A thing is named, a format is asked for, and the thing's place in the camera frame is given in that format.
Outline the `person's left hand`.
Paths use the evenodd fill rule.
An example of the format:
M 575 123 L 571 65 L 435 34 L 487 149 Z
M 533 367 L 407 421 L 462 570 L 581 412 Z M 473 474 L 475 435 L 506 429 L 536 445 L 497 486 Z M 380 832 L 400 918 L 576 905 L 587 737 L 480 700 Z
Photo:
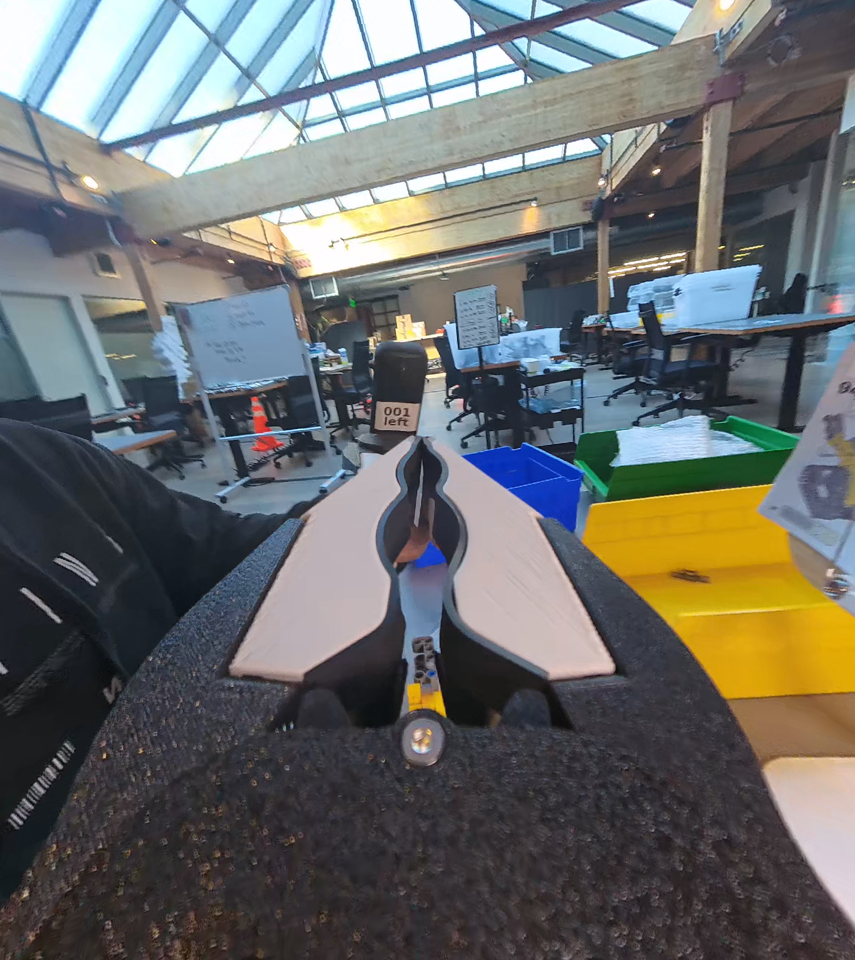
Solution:
M 398 573 L 402 569 L 420 559 L 427 547 L 433 542 L 434 536 L 434 498 L 421 501 L 421 511 L 417 521 L 411 526 L 406 542 L 402 546 L 395 561 Z

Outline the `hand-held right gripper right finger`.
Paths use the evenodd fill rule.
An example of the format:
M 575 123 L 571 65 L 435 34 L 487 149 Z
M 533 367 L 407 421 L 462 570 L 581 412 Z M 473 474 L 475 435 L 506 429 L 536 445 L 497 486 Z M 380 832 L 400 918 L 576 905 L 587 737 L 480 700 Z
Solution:
M 611 680 L 617 666 L 545 519 L 430 438 L 421 467 L 421 513 L 446 563 L 436 668 L 446 717 L 485 726 L 533 693 L 535 716 L 570 726 L 560 687 Z

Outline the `yellow storage bin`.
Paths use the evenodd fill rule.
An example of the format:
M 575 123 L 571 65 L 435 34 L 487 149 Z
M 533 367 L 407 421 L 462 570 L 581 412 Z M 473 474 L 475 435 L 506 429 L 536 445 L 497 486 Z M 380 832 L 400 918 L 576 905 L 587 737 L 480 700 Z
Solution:
M 855 618 L 794 565 L 770 486 L 594 503 L 583 543 L 677 633 L 729 700 L 831 692 Z M 698 570 L 711 583 L 682 582 Z

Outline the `green storage bin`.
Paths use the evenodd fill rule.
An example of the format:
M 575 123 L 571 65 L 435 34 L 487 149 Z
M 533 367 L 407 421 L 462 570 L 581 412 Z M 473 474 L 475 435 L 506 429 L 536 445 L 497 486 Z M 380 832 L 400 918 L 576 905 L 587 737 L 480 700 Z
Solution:
M 581 435 L 574 464 L 596 501 L 658 498 L 770 485 L 799 442 L 798 436 L 735 415 L 711 421 L 713 429 L 751 441 L 764 452 L 613 467 L 616 433 L 623 430 L 618 429 Z

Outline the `book stand with white base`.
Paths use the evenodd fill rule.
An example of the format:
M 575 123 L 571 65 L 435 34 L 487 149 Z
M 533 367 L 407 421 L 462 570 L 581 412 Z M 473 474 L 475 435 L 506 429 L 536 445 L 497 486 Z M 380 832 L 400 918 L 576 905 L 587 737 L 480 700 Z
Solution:
M 838 690 L 731 706 L 782 820 L 855 927 L 855 653 L 841 660 Z

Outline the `clear plastic storage box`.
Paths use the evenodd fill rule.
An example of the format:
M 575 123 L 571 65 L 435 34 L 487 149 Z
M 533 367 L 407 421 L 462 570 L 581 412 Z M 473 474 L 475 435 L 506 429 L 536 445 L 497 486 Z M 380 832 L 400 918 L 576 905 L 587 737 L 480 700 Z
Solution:
M 679 329 L 720 329 L 748 319 L 760 265 L 675 276 L 673 322 Z

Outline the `orange traffic cone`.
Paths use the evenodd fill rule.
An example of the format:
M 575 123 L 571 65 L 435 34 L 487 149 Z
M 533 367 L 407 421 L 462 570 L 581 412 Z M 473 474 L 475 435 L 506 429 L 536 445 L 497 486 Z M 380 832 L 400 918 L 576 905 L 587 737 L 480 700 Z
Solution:
M 251 397 L 251 415 L 252 433 L 255 435 L 251 445 L 252 452 L 267 454 L 282 450 L 285 443 L 282 439 L 274 436 L 273 428 L 269 425 L 265 404 L 257 395 Z

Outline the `blue storage bin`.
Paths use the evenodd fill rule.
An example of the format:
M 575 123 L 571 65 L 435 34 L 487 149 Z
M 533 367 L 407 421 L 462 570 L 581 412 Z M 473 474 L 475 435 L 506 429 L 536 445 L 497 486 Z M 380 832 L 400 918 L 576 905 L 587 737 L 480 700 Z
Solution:
M 431 531 L 416 567 L 468 560 L 468 549 L 532 545 L 536 515 L 575 532 L 582 474 L 570 463 L 524 443 L 465 457 L 419 437 L 411 443 L 423 466 L 424 501 L 434 505 Z

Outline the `group of black office chairs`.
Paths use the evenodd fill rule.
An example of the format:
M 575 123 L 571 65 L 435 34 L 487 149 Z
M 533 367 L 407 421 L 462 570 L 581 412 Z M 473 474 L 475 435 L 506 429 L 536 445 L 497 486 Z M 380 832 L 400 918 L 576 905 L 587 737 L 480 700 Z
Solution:
M 704 389 L 710 389 L 714 385 L 717 366 L 707 359 L 685 356 L 684 358 L 678 358 L 675 362 L 673 361 L 672 347 L 677 348 L 681 345 L 682 342 L 675 343 L 674 345 L 670 345 L 667 342 L 665 349 L 652 349 L 645 339 L 625 342 L 623 344 L 625 355 L 628 359 L 627 371 L 635 379 L 636 389 L 638 391 L 642 394 L 648 394 L 654 392 L 679 393 L 685 390 L 693 390 L 697 394 L 701 394 Z M 309 354 L 313 366 L 313 375 L 315 380 L 317 380 L 321 374 L 325 373 L 325 369 L 314 366 L 314 354 L 311 352 L 309 352 Z M 496 426 L 493 421 L 490 421 L 487 429 L 492 432 L 506 429 L 521 430 L 523 425 L 520 407 L 520 400 L 522 398 L 520 367 L 530 363 L 534 364 L 534 362 L 516 362 L 507 353 L 504 354 L 504 360 L 502 362 L 497 361 L 498 354 L 495 348 L 490 352 L 485 351 L 485 354 L 485 363 L 481 366 L 468 366 L 464 369 L 455 368 L 453 370 L 455 379 L 458 382 L 463 382 L 468 388 L 468 398 L 465 404 L 469 405 L 470 402 L 482 401 L 493 397 L 494 391 L 502 385 L 501 380 L 504 380 L 503 387 L 508 391 L 509 398 L 506 400 L 496 400 L 493 411 L 503 411 L 504 414 L 502 418 L 505 423 Z M 200 401 L 194 375 L 192 375 L 191 380 L 183 386 L 182 391 L 178 389 L 175 377 L 169 375 L 167 370 L 166 376 L 173 380 L 174 402 L 176 405 Z M 325 421 L 325 415 L 327 414 L 326 402 L 319 387 L 318 390 L 321 397 L 325 429 L 328 429 L 329 425 Z M 273 432 L 284 427 L 303 427 L 314 419 L 314 404 L 305 378 L 301 376 L 293 377 L 289 382 L 289 386 L 282 389 L 269 390 L 264 394 L 259 394 L 258 397 L 272 398 L 274 394 L 278 394 L 284 402 L 286 416 L 277 421 L 277 430 Z M 241 433 L 236 429 L 232 420 L 232 410 L 237 405 L 246 405 L 247 402 L 250 401 L 251 397 L 240 400 L 220 400 L 214 402 L 213 406 L 215 411 L 219 413 L 225 426 L 233 426 L 236 433 Z M 316 442 L 314 445 L 304 442 L 299 445 L 295 441 L 290 441 L 284 444 L 283 449 L 275 452 L 292 454 L 301 451 L 311 453 L 313 450 L 321 450 L 323 447 L 324 445 L 321 442 Z

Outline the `stack of white boxes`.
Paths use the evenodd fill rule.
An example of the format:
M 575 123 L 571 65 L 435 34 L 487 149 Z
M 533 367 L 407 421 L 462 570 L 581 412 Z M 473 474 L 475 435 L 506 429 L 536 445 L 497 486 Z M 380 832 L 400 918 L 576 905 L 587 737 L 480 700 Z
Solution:
M 189 354 L 175 318 L 162 315 L 159 322 L 160 330 L 153 335 L 151 349 L 157 362 L 175 378 L 178 389 L 182 392 L 184 386 L 193 378 Z

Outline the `bubble wrap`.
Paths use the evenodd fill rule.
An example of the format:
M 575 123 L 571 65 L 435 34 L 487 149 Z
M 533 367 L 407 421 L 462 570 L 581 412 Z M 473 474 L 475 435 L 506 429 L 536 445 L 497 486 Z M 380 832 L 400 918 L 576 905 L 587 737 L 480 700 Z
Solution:
M 611 467 L 631 467 L 685 460 L 765 452 L 751 440 L 714 429 L 704 415 L 682 417 L 672 423 L 631 427 L 615 433 L 617 451 Z

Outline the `whiteboard on stand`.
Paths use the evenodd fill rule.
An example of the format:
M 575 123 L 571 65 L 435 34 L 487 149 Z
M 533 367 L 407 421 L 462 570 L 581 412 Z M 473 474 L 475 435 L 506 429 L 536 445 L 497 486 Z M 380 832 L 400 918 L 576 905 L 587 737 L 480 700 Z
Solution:
M 283 427 L 280 438 L 314 437 L 325 432 L 321 396 L 308 343 L 302 339 L 287 284 L 210 299 L 175 308 L 175 320 L 188 353 L 198 396 L 227 478 L 215 494 L 220 505 L 246 486 L 258 485 L 244 457 L 243 444 L 256 435 L 225 425 L 215 402 L 247 400 L 290 386 L 302 377 L 311 395 L 313 420 Z

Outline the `black utility cart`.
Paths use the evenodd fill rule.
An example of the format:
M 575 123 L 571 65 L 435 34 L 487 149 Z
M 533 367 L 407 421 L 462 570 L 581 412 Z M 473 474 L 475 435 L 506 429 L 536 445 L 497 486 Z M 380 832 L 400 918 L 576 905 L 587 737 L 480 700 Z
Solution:
M 526 441 L 533 443 L 538 431 L 550 436 L 554 427 L 565 427 L 571 443 L 577 443 L 585 422 L 585 373 L 585 366 L 574 362 L 520 366 L 519 407 Z

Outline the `yellow tracked brick vehicle model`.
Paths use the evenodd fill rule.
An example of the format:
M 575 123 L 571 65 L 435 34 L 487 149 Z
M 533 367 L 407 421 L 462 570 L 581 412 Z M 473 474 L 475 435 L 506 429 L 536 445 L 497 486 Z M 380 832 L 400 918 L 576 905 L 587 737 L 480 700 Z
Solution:
M 447 716 L 438 666 L 438 650 L 431 635 L 412 640 L 413 679 L 406 686 L 406 709 L 410 714 L 429 711 Z

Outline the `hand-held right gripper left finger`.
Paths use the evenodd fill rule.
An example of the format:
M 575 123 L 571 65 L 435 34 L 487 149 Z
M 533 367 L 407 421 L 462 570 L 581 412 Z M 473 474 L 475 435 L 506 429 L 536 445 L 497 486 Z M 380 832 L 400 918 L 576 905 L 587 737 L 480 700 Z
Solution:
M 306 513 L 229 661 L 229 677 L 325 690 L 358 726 L 404 700 L 397 565 L 418 523 L 421 438 L 408 438 Z

